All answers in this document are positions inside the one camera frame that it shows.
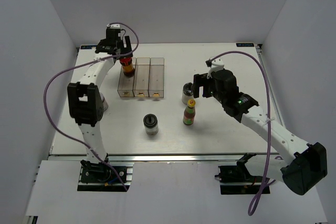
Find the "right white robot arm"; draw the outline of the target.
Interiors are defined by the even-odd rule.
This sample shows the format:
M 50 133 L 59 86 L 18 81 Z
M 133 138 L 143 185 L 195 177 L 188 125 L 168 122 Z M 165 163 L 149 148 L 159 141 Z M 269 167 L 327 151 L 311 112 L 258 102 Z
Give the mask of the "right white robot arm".
M 195 98 L 200 96 L 200 88 L 203 97 L 214 97 L 229 116 L 270 142 L 280 154 L 282 160 L 269 162 L 268 178 L 284 182 L 295 194 L 304 195 L 326 177 L 326 148 L 319 142 L 310 144 L 268 119 L 268 114 L 254 98 L 239 91 L 231 71 L 222 69 L 194 75 Z

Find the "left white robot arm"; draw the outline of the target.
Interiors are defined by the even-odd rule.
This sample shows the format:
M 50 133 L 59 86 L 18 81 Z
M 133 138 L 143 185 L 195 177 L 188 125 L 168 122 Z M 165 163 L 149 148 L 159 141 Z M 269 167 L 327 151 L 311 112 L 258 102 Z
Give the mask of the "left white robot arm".
M 87 161 L 97 164 L 93 176 L 101 182 L 110 178 L 111 168 L 103 163 L 108 154 L 104 149 L 100 121 L 104 114 L 104 96 L 100 86 L 109 70 L 120 60 L 126 71 L 133 71 L 133 54 L 129 36 L 123 36 L 120 24 L 110 24 L 106 37 L 99 41 L 95 50 L 95 61 L 85 74 L 67 86 L 70 116 L 79 126 L 87 149 Z

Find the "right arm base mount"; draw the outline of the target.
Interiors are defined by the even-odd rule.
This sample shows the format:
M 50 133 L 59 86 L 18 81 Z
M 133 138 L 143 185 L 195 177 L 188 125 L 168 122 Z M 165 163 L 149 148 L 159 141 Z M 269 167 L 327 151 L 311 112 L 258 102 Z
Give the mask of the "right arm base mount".
M 261 188 L 262 176 L 253 176 L 245 164 L 257 154 L 246 153 L 234 165 L 218 167 L 214 178 L 219 181 L 221 195 L 255 195 Z

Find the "red cap sauce bottle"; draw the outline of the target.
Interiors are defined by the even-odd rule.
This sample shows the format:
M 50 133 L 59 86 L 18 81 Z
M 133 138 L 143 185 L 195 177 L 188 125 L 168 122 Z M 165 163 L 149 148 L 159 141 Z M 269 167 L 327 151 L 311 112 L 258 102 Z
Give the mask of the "red cap sauce bottle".
M 135 67 L 133 65 L 132 57 L 122 58 L 119 60 L 122 66 L 123 74 L 127 77 L 133 77 Z

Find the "white lid spice jar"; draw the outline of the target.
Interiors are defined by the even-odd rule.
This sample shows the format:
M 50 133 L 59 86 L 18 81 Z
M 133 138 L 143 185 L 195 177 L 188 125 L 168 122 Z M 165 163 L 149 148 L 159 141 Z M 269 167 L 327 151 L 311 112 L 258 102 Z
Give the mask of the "white lid spice jar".
M 103 104 L 103 111 L 106 111 L 109 107 L 104 95 L 102 93 L 100 93 L 100 97 L 101 97 L 101 100 L 102 100 L 102 104 Z

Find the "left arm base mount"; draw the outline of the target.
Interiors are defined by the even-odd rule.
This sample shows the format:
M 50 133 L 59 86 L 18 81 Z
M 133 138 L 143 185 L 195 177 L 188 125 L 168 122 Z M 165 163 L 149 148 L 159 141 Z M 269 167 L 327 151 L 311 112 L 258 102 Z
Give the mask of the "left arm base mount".
M 126 192 L 131 183 L 131 167 L 115 166 L 114 172 L 105 164 L 94 164 L 86 160 L 80 162 L 81 170 L 78 179 L 77 191 L 85 192 Z

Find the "green label chili sauce bottle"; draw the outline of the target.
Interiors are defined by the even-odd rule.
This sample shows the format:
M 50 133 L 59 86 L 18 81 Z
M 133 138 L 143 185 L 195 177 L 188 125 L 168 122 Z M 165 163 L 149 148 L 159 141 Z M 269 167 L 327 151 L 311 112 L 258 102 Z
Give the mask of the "green label chili sauce bottle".
M 194 123 L 195 105 L 196 105 L 196 102 L 194 99 L 188 100 L 187 106 L 184 110 L 184 116 L 183 116 L 183 123 L 185 125 L 192 125 Z

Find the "black grinder top jar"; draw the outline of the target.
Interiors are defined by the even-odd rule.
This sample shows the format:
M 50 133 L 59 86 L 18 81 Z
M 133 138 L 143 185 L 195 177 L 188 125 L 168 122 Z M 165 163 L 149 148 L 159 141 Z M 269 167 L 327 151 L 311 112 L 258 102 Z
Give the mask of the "black grinder top jar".
M 187 104 L 190 99 L 193 99 L 193 84 L 191 82 L 183 85 L 181 100 L 184 104 Z

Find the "black lid pepper jar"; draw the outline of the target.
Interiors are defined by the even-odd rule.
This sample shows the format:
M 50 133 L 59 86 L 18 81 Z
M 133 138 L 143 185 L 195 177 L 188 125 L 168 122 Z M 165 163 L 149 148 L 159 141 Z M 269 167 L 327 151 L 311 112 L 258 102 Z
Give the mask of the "black lid pepper jar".
M 147 114 L 143 118 L 143 124 L 147 135 L 156 135 L 158 133 L 158 119 L 154 114 Z

